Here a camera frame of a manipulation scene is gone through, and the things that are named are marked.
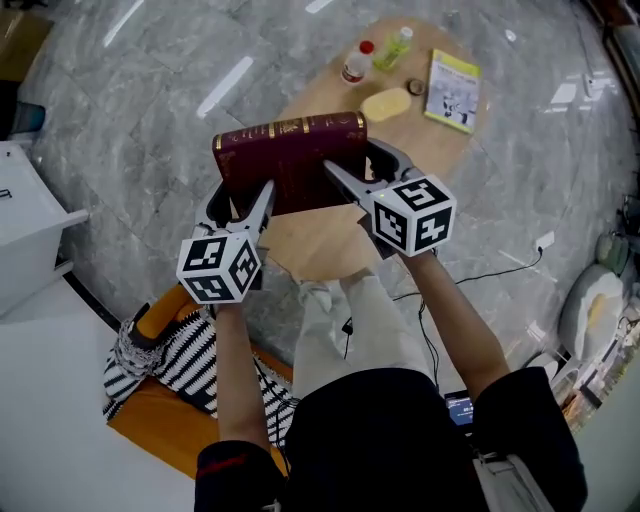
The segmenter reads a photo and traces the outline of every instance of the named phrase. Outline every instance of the book cover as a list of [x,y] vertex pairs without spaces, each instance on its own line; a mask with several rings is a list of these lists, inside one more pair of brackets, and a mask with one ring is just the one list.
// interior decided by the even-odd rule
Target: book cover
[[225,189],[240,214],[270,179],[276,189],[273,215],[347,204],[322,162],[332,160],[364,177],[366,148],[367,125],[360,112],[275,121],[213,139]]
[[424,115],[473,133],[482,71],[440,50],[433,50]]

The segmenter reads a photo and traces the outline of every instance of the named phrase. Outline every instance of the white cabinet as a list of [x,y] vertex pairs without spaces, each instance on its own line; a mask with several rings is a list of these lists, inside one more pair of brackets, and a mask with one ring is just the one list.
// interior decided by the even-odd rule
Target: white cabinet
[[0,316],[73,268],[56,267],[62,230],[88,217],[67,213],[22,148],[0,142]]

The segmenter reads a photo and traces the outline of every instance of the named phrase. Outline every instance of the smartphone screen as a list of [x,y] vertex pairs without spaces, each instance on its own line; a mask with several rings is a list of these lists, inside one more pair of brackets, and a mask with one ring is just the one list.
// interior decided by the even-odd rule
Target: smartphone screen
[[469,425],[473,422],[473,404],[468,396],[447,398],[446,402],[449,415],[456,425]]

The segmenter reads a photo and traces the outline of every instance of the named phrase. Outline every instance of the phone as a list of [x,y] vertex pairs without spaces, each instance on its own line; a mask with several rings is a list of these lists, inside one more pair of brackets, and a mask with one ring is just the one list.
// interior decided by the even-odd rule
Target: phone
[[473,404],[467,390],[447,393],[444,396],[444,401],[447,404],[449,416],[453,422],[465,434],[471,433],[471,428],[473,427]]

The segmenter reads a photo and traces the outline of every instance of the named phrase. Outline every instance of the sleeve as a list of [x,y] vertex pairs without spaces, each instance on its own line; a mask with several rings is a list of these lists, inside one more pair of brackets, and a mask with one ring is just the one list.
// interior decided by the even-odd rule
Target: sleeve
[[579,511],[587,484],[578,448],[542,368],[524,368],[487,387],[474,407],[474,443],[517,455],[555,510]]
[[198,456],[195,512],[254,511],[271,505],[284,477],[259,446],[246,441],[214,443]]

